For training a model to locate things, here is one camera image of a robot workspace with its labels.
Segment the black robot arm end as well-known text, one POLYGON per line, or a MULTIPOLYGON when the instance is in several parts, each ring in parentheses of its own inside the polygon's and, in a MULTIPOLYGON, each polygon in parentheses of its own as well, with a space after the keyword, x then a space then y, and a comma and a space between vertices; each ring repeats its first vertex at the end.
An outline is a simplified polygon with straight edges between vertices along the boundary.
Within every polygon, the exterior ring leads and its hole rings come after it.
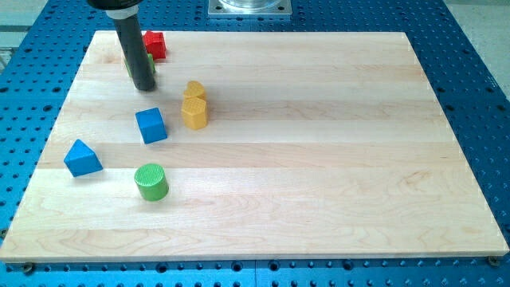
POLYGON ((143 0, 87 0, 87 3, 99 10, 122 10, 140 4, 143 0))

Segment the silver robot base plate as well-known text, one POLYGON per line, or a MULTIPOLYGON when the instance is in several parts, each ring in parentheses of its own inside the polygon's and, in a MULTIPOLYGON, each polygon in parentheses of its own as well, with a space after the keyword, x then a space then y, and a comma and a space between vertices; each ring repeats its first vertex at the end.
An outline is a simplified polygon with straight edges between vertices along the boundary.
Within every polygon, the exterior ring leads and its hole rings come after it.
POLYGON ((210 16, 290 15, 291 0, 209 0, 210 16))

